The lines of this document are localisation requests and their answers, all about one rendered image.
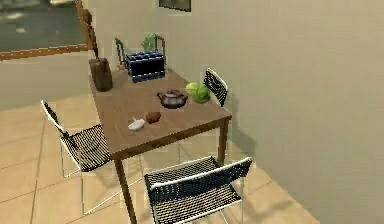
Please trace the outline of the brown teapot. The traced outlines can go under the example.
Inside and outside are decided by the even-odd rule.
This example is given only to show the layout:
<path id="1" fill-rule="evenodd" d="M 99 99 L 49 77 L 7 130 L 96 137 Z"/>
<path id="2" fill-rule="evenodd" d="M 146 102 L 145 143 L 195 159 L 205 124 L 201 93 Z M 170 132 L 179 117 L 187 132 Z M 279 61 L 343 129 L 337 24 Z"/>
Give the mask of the brown teapot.
<path id="1" fill-rule="evenodd" d="M 163 107 L 167 109 L 178 109 L 183 107 L 188 97 L 179 90 L 171 89 L 166 92 L 158 92 L 157 97 Z"/>

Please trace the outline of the green cabbage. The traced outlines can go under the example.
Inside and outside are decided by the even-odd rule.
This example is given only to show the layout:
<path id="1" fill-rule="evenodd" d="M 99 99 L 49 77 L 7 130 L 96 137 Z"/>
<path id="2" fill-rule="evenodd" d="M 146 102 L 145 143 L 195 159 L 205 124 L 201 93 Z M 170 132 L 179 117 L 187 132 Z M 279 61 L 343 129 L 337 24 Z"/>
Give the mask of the green cabbage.
<path id="1" fill-rule="evenodd" d="M 204 104 L 210 100 L 210 90 L 202 83 L 189 83 L 185 90 L 197 103 Z"/>

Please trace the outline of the black mesh chair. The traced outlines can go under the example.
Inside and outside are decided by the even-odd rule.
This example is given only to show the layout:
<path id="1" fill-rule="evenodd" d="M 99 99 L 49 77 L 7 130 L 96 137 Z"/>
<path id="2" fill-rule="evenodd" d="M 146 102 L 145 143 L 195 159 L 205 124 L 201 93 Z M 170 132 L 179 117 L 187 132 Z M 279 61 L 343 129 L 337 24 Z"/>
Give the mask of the black mesh chair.
<path id="1" fill-rule="evenodd" d="M 154 224 L 185 224 L 242 202 L 253 159 L 220 166 L 213 156 L 144 175 Z"/>
<path id="2" fill-rule="evenodd" d="M 163 56 L 166 56 L 166 41 L 162 36 L 160 36 L 160 35 L 158 35 L 158 36 L 159 36 L 159 40 L 157 42 L 157 49 L 155 51 L 162 50 Z M 124 46 L 123 42 L 117 37 L 114 38 L 114 41 L 115 41 L 117 56 L 118 56 L 118 61 L 119 61 L 118 67 L 120 69 L 124 69 L 124 68 L 126 68 L 125 46 Z"/>
<path id="3" fill-rule="evenodd" d="M 220 106 L 223 107 L 228 94 L 226 82 L 213 69 L 207 68 L 203 83 L 214 94 Z"/>
<path id="4" fill-rule="evenodd" d="M 53 124 L 59 133 L 62 176 L 64 178 L 68 178 L 77 173 L 80 174 L 81 212 L 83 216 L 89 215 L 97 208 L 122 193 L 122 191 L 119 190 L 94 207 L 90 208 L 88 211 L 85 210 L 83 174 L 95 172 L 97 169 L 100 169 L 106 164 L 112 162 L 102 125 L 97 124 L 74 134 L 70 134 L 60 124 L 56 112 L 45 100 L 41 100 L 40 105 L 47 117 L 47 120 Z M 72 172 L 65 172 L 63 158 L 64 153 L 68 154 L 69 158 L 76 167 L 76 169 Z"/>

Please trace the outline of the brown round potato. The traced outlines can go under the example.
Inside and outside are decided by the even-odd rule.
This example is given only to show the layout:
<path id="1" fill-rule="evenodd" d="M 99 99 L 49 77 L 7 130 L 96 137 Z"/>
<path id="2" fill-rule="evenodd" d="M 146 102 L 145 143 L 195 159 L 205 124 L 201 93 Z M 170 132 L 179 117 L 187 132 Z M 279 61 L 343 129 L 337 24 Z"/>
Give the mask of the brown round potato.
<path id="1" fill-rule="evenodd" d="M 145 120 L 149 124 L 156 123 L 160 120 L 161 118 L 161 113 L 160 112 L 148 112 L 145 116 Z"/>

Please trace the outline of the white small dish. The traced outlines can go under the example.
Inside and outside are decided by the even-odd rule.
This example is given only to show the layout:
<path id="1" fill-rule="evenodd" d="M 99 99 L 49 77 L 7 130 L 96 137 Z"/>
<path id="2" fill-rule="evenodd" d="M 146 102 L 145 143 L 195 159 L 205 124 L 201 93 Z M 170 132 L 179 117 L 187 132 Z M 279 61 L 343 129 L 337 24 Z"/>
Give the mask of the white small dish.
<path id="1" fill-rule="evenodd" d="M 138 131 L 142 129 L 145 125 L 146 121 L 144 119 L 133 119 L 133 122 L 128 125 L 128 129 L 131 131 Z"/>

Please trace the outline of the brown wooden table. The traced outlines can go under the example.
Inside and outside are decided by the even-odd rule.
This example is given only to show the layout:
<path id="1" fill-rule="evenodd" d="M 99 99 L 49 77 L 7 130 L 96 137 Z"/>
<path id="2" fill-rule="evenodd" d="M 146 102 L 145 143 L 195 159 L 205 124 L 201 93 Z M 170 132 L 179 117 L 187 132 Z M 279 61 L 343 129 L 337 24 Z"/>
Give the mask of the brown wooden table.
<path id="1" fill-rule="evenodd" d="M 199 104 L 188 100 L 179 109 L 164 108 L 157 94 L 167 89 L 182 91 L 187 81 L 173 71 L 163 78 L 134 83 L 124 70 L 112 73 L 113 88 L 107 92 L 93 90 L 93 98 L 129 215 L 128 224 L 137 224 L 127 184 L 123 161 L 144 152 L 218 128 L 220 130 L 217 161 L 223 163 L 227 133 L 232 115 L 213 101 Z M 159 112 L 160 120 L 138 132 L 128 129 L 133 118 Z"/>

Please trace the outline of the dark blue toaster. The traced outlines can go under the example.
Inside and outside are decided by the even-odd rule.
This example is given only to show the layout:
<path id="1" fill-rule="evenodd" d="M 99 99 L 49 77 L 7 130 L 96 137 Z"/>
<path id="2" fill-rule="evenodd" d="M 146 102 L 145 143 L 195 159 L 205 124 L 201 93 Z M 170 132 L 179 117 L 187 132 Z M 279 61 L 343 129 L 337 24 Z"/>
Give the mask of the dark blue toaster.
<path id="1" fill-rule="evenodd" d="M 134 83 L 165 76 L 165 57 L 158 51 L 127 54 L 125 64 Z"/>

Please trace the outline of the green house plant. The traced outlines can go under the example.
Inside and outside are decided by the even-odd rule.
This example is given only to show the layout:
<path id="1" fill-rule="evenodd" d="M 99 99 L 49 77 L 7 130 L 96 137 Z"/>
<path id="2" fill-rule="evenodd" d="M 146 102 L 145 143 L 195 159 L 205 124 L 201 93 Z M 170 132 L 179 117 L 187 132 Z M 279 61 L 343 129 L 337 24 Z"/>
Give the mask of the green house plant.
<path id="1" fill-rule="evenodd" d="M 158 40 L 159 36 L 156 33 L 147 33 L 141 42 L 141 46 L 145 52 L 155 51 Z"/>

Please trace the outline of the brown framed window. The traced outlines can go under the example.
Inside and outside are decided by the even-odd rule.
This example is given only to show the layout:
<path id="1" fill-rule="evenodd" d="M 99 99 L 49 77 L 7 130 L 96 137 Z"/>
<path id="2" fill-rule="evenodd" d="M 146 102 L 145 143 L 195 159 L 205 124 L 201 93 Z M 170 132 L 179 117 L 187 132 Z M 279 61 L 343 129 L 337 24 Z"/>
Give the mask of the brown framed window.
<path id="1" fill-rule="evenodd" d="M 91 49 L 84 0 L 0 0 L 0 61 Z"/>

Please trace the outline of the dark framed wall picture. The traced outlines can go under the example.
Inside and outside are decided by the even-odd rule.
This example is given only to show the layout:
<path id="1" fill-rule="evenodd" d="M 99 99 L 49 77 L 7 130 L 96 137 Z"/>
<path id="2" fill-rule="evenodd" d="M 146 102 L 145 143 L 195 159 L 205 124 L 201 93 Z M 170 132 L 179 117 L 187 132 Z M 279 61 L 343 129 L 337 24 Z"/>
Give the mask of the dark framed wall picture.
<path id="1" fill-rule="evenodd" d="M 159 0 L 159 6 L 184 12 L 191 11 L 191 0 Z"/>

